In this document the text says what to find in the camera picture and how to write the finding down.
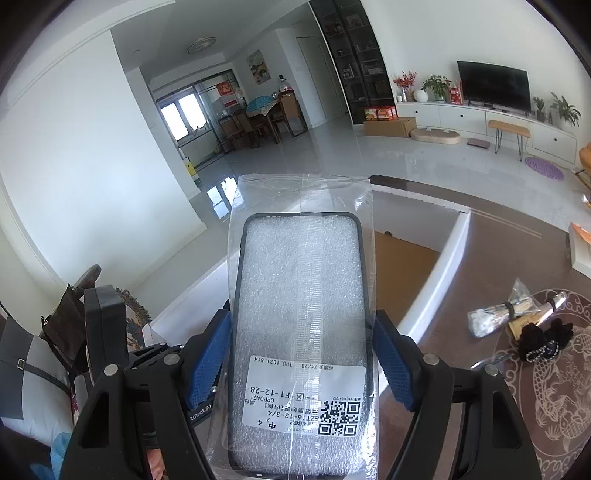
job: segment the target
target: plastic packet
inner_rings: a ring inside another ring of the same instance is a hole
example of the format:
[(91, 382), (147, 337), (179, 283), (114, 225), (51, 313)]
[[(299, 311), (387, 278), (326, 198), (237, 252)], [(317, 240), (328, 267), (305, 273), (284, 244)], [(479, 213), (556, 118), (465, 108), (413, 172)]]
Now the plastic packet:
[(474, 336), (481, 338), (511, 320), (539, 309), (539, 302), (517, 278), (507, 302), (468, 312), (468, 326)]
[(367, 179), (239, 179), (228, 235), (232, 347), (206, 449), (219, 476), (375, 480), (372, 208)]

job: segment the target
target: purple mat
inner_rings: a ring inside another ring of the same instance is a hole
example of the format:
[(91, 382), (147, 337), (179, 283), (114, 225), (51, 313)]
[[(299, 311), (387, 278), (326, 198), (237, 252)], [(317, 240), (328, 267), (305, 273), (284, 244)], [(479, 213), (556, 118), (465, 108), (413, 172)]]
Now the purple mat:
[(564, 180), (564, 173), (554, 164), (543, 158), (538, 157), (527, 157), (525, 164), (532, 170), (538, 172), (544, 177), (548, 177), (553, 180)]

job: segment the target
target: ceiling light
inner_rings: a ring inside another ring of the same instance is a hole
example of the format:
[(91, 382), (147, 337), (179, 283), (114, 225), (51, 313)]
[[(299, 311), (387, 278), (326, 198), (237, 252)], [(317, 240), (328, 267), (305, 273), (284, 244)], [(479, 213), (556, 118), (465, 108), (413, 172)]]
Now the ceiling light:
[(215, 42), (217, 42), (216, 37), (205, 37), (197, 39), (191, 46), (187, 49), (187, 53), (197, 53), (198, 51), (202, 51), (208, 47), (211, 47)]

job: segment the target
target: brown table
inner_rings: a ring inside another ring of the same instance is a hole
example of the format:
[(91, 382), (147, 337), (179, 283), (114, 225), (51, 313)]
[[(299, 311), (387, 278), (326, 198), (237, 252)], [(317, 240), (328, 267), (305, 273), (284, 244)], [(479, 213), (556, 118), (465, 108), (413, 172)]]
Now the brown table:
[[(483, 339), (476, 339), (467, 328), (466, 313), (505, 301), (517, 277), (531, 292), (555, 288), (578, 292), (581, 296), (591, 298), (591, 280), (571, 268), (566, 232), (508, 207), (452, 190), (383, 176), (373, 176), (371, 181), (472, 208), (469, 237), (462, 263), (419, 344), (423, 352), (435, 353), (449, 365), (462, 368), (469, 368), (475, 362), (491, 356), (503, 330)], [(522, 410), (529, 407), (535, 408), (534, 400), (529, 406), (521, 405)], [(381, 395), (379, 415), (378, 478), (383, 479), (402, 445), (412, 415), (396, 403), (389, 389)], [(435, 475), (437, 479), (448, 478), (460, 415), (461, 406), (455, 405)], [(524, 418), (530, 433), (533, 432), (536, 419), (531, 415), (524, 415)], [(580, 446), (570, 453), (565, 453), (563, 442), (554, 443), (556, 456), (561, 459), (560, 465), (556, 471), (546, 470), (545, 480), (574, 479), (577, 478), (575, 470), (590, 468), (591, 447), (586, 440), (581, 442), (579, 439)], [(579, 452), (579, 460), (565, 474)]]

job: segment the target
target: television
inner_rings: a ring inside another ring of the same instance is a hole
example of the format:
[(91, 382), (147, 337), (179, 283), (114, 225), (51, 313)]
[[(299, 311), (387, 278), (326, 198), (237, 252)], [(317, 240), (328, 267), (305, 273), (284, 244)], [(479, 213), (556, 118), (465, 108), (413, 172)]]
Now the television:
[(458, 61), (457, 67), (466, 100), (531, 110), (527, 72), (474, 61)]

